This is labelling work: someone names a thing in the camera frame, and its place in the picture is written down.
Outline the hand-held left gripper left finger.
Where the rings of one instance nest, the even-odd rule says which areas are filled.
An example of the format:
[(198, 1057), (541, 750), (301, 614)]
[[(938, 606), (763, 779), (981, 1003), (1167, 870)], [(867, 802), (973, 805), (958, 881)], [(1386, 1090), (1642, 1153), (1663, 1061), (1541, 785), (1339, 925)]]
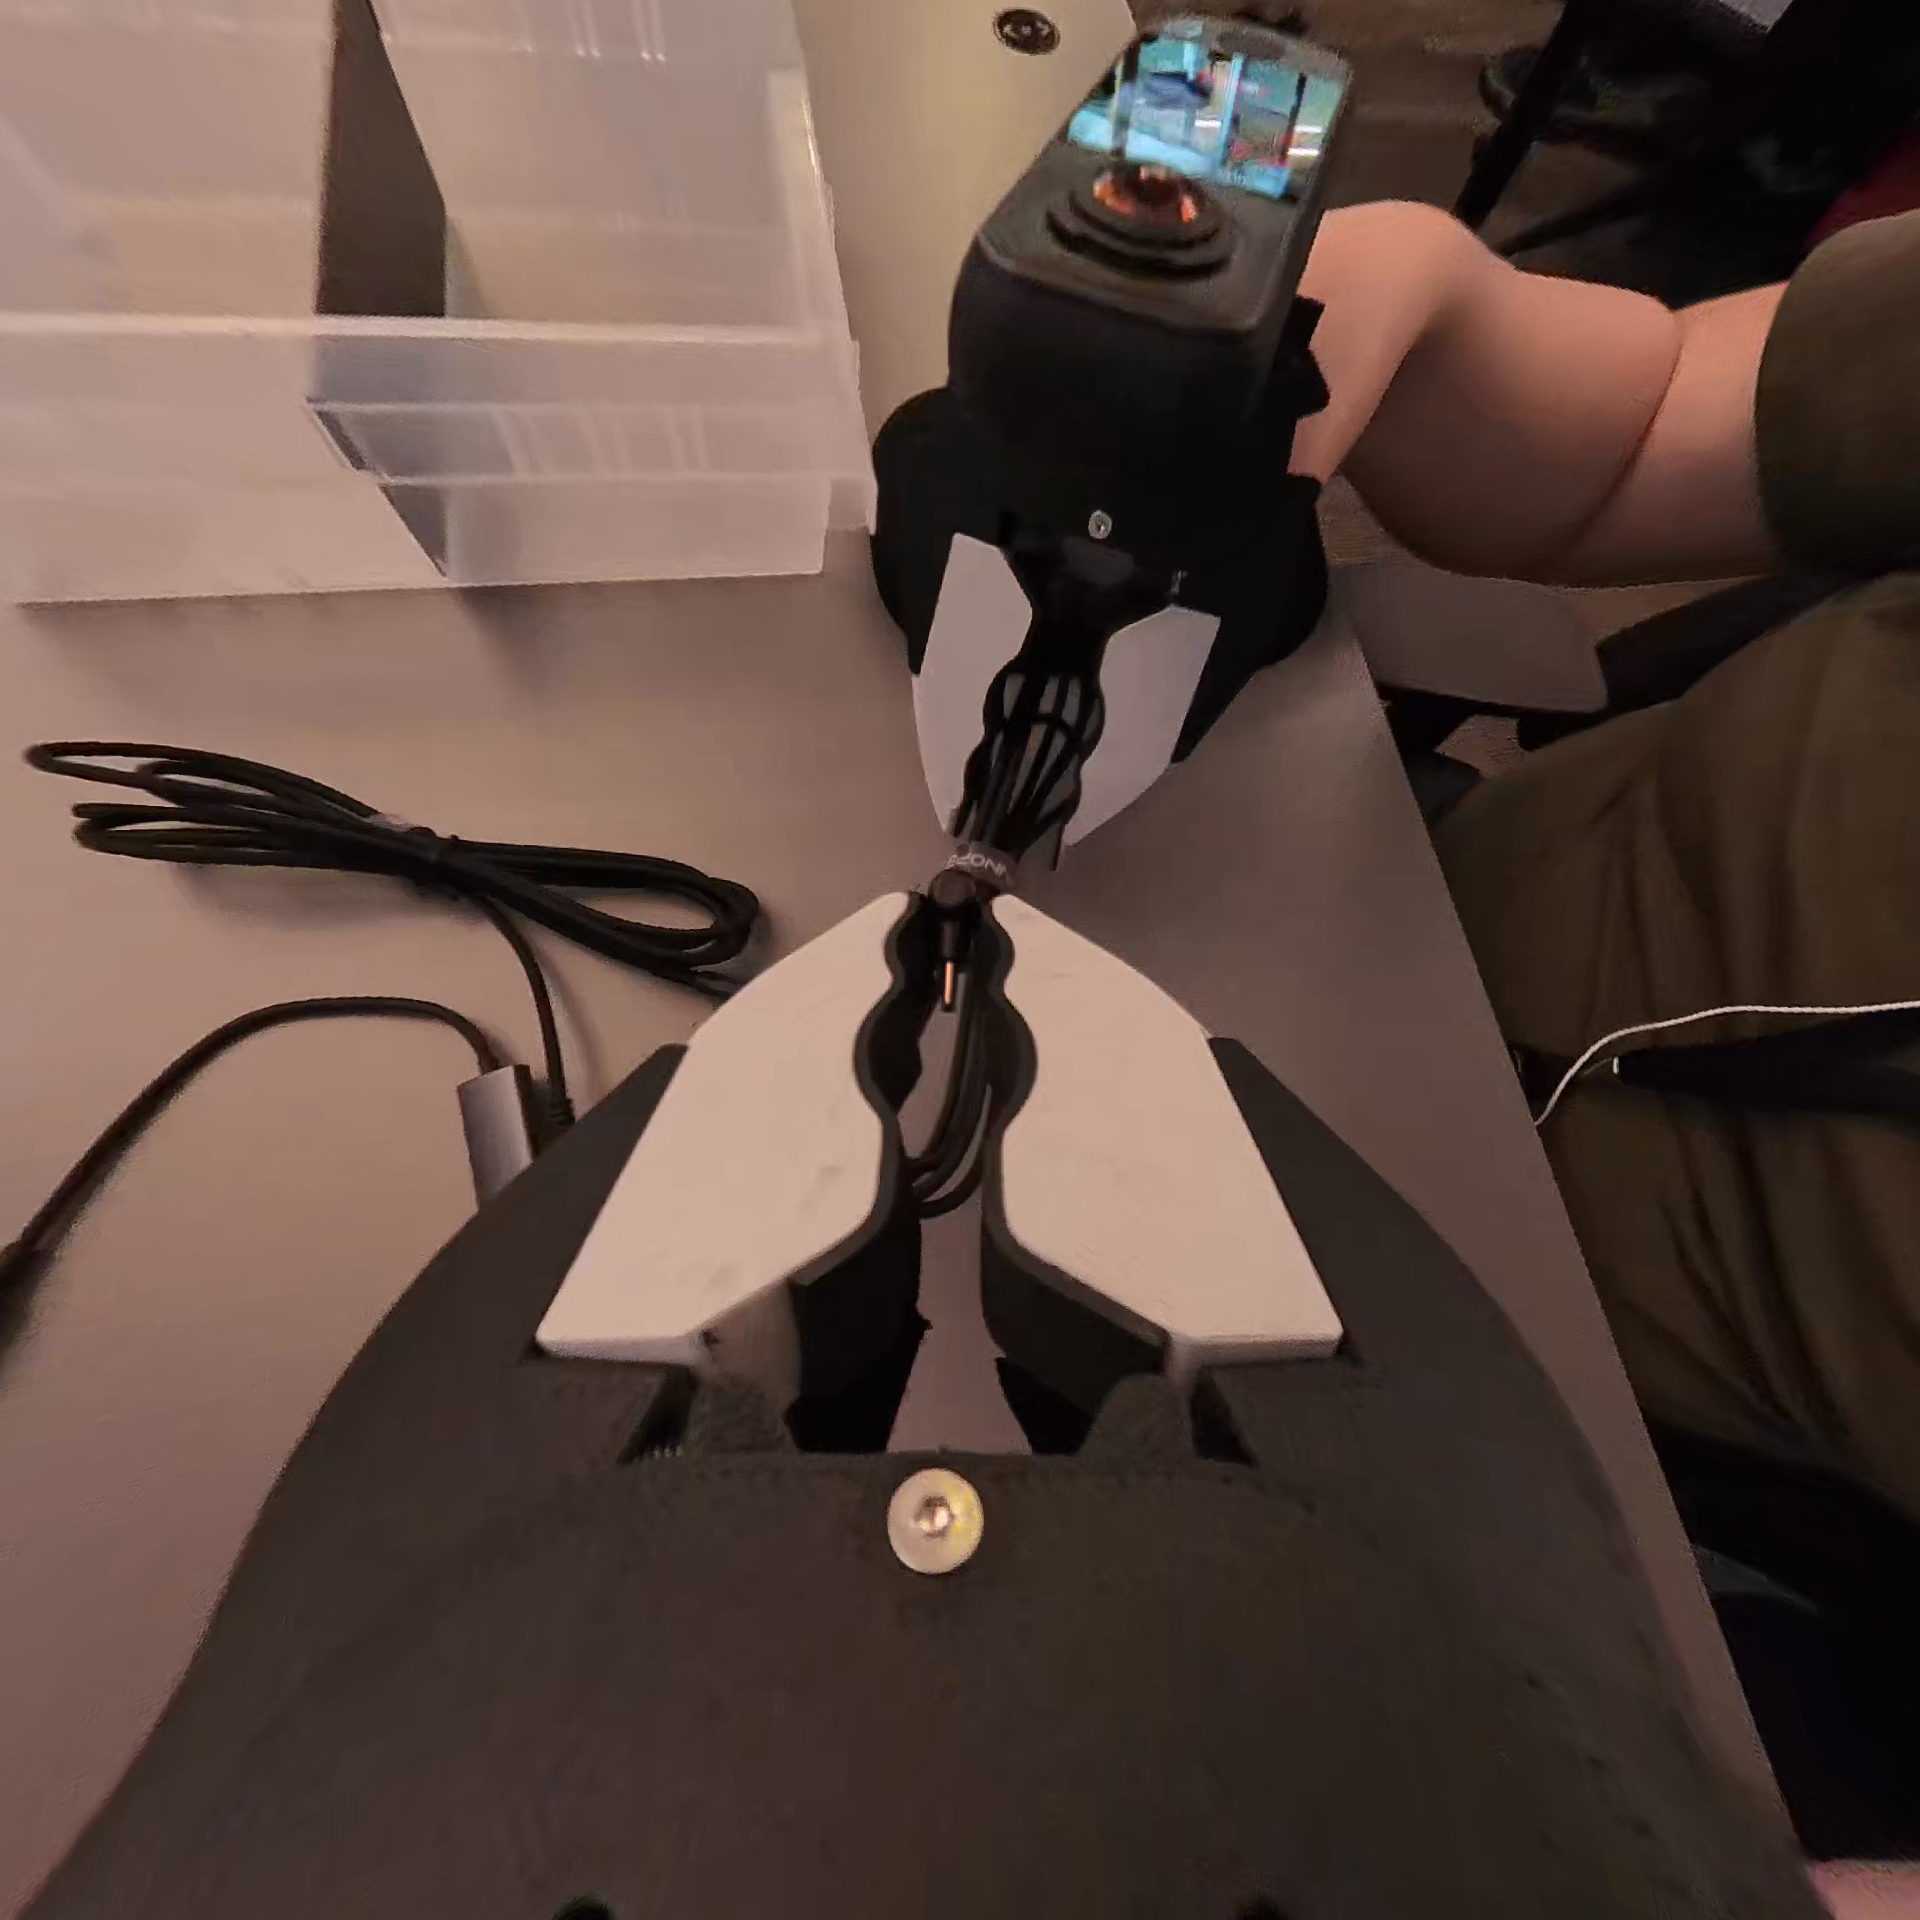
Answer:
[(676, 1054), (535, 1330), (541, 1356), (753, 1386), (798, 1445), (884, 1445), (922, 1349), (901, 1107), (915, 893), (771, 964)]

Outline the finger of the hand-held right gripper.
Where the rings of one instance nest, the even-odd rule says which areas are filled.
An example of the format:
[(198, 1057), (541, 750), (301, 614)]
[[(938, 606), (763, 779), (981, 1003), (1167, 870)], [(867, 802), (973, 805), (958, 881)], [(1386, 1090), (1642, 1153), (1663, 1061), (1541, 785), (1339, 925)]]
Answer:
[(972, 534), (955, 534), (915, 673), (922, 771), (934, 817), (946, 830), (965, 798), (970, 758), (987, 732), (982, 713), (990, 689), (1020, 659), (1030, 618), (1034, 609), (1005, 554)]
[(1062, 847), (1085, 841), (1163, 779), (1219, 626), (1211, 612), (1172, 606), (1109, 637), (1094, 677), (1102, 729), (1078, 773)]

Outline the clear plastic bin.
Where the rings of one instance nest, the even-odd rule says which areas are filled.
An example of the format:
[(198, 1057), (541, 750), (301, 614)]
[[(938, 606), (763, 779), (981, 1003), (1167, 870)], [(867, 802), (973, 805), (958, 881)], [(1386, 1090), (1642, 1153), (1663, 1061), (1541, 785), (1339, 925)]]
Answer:
[(790, 4), (2, 10), (4, 599), (812, 574), (873, 516)]

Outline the person's right forearm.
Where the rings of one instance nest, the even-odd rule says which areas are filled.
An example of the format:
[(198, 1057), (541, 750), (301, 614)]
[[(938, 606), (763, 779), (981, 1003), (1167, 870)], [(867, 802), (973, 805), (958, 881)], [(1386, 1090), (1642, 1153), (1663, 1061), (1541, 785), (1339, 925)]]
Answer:
[(1775, 281), (1669, 309), (1493, 259), (1491, 451), (1458, 570), (1543, 586), (1742, 578), (1786, 562), (1759, 491)]

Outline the person's right hand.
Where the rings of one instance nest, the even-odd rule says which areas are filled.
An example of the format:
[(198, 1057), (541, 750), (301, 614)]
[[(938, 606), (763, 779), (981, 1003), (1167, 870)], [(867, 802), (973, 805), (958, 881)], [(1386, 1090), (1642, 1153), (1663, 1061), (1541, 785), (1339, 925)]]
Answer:
[(1337, 473), (1405, 362), (1491, 263), (1471, 228), (1426, 203), (1379, 201), (1325, 215), (1301, 291), (1318, 303), (1311, 362), (1329, 397), (1295, 428), (1289, 473), (1317, 482)]

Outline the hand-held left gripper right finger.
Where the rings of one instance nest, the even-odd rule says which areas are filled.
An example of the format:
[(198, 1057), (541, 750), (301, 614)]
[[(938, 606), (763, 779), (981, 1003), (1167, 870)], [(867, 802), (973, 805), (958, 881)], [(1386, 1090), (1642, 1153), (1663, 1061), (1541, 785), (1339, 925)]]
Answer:
[(1156, 1377), (1329, 1361), (1342, 1322), (1213, 1035), (1159, 983), (1001, 899), (981, 981), (1003, 1078), (981, 1183), (981, 1308), (1043, 1426)]

